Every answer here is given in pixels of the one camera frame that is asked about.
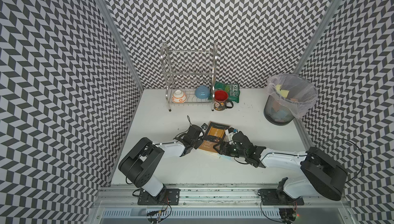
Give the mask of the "blue sticky note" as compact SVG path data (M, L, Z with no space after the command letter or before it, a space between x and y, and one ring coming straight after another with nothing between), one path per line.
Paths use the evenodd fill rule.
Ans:
M220 155L221 160L227 160L227 161L234 161L234 158L231 156L226 156L226 155Z

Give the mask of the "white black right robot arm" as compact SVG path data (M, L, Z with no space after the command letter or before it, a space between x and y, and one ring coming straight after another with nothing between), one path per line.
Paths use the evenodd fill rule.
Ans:
M332 157L317 147L307 151L277 151L255 146L242 132L229 142L213 146L220 155L244 158L255 168L280 168L290 170L296 177L283 178L270 193L261 193L264 205L289 205L305 196L321 195L333 201L342 198L348 171Z

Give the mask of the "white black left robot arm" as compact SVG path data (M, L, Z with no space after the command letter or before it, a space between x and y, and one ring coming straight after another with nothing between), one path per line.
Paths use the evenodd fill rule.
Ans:
M203 142L204 130L197 125L178 134L172 142L154 143L144 137L124 156L118 169L126 177L127 184L141 188L157 202L166 199L166 187L155 176L154 172L160 161L165 158L183 157Z

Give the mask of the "yellow sticky notes in bin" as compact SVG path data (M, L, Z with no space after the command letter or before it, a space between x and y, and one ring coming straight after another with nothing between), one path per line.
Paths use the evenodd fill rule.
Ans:
M282 85L281 84L277 84L276 85L276 91L283 97L283 98L287 98L289 95L289 90L284 90L282 89Z

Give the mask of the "white orange bowl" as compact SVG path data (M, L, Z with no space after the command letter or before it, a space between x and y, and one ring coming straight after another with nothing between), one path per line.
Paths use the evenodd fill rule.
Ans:
M186 92L183 90L175 90L172 94L172 102L175 104L182 104L187 101Z

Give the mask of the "black red floral mug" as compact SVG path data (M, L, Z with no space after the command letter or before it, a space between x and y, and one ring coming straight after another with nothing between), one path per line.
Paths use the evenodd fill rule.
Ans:
M217 90L214 93L214 102L213 107L216 111L224 111L226 109L232 109L234 107L234 103L230 101L229 95L227 92L223 90Z

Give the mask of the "blue bowl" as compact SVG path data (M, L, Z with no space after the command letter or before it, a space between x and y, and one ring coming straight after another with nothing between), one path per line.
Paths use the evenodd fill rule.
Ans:
M207 99L210 97L210 89L207 86L199 86L195 90L195 96L198 99Z

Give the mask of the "green snack bag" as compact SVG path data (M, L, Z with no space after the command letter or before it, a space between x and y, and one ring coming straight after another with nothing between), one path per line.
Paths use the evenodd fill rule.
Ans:
M216 90L225 91L229 95L229 101L239 103L241 91L238 83L222 83L216 81L214 88Z

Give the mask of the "silver metal dish rack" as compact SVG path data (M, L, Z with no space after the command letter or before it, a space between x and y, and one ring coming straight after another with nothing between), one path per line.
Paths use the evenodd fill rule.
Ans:
M216 82L218 44L215 42L209 50L174 50L163 43L160 48L160 62L165 80L165 99L167 110L174 105L209 105L213 107L214 85ZM195 90L199 86L210 89L210 97L198 99ZM182 104L172 102L175 90L186 92L187 101Z

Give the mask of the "black mesh trash bin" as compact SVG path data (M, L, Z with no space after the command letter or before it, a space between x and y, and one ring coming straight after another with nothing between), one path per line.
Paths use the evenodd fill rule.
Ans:
M291 111L280 105L272 96L267 99L264 116L270 123L277 126L285 126L294 119Z

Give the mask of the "clear plastic bin liner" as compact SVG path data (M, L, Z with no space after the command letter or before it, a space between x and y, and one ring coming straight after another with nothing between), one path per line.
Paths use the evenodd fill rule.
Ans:
M277 84L281 84L282 89L289 90L287 98L283 98L276 91ZM280 105L288 108L297 119L304 117L318 100L318 90L315 85L295 74L284 73L269 77L266 92Z

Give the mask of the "aluminium front rail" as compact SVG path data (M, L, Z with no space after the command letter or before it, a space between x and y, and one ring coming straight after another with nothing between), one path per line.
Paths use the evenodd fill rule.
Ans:
M168 189L180 189L179 204L176 208L252 208L259 207L260 189L274 189L274 184L167 184ZM133 185L112 185L98 191L92 208L126 208L136 207L136 187ZM281 208L350 208L343 197L340 201L332 201L322 196L304 196L304 204L291 203Z

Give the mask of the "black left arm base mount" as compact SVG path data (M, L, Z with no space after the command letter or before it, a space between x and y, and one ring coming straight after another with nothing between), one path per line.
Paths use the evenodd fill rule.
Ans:
M139 194L137 204L140 206L167 205L177 206L180 200L180 189L164 188L157 196L152 196L145 190Z

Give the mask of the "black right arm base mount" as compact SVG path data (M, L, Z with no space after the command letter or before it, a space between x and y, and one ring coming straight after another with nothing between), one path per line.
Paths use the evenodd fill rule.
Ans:
M295 206L305 205L302 197L292 198L284 192L284 184L288 177L283 178L276 189L259 189L258 196L261 198L264 206Z

